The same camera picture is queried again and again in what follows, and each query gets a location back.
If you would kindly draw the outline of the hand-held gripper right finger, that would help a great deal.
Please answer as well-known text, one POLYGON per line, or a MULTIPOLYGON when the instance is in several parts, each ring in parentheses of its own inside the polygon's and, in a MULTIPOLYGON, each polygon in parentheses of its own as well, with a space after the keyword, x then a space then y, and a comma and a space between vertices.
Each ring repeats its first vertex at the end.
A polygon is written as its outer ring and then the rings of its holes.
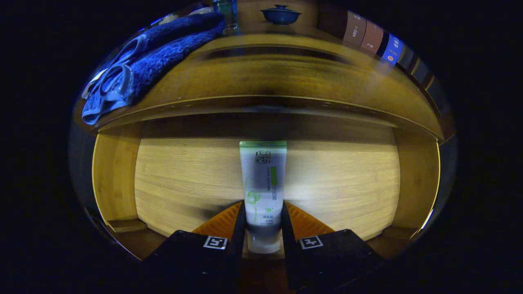
POLYGON ((385 263, 351 229, 334 231, 291 203, 282 208, 288 285, 294 292, 345 292, 385 263))

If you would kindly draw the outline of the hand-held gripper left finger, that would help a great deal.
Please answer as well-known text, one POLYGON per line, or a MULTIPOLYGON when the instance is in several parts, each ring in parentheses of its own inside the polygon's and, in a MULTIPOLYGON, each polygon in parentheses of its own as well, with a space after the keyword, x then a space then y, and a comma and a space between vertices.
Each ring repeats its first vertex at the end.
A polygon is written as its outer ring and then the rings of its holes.
POLYGON ((178 229, 142 264, 173 294, 234 294, 245 234, 245 203, 239 201, 194 232, 178 229))

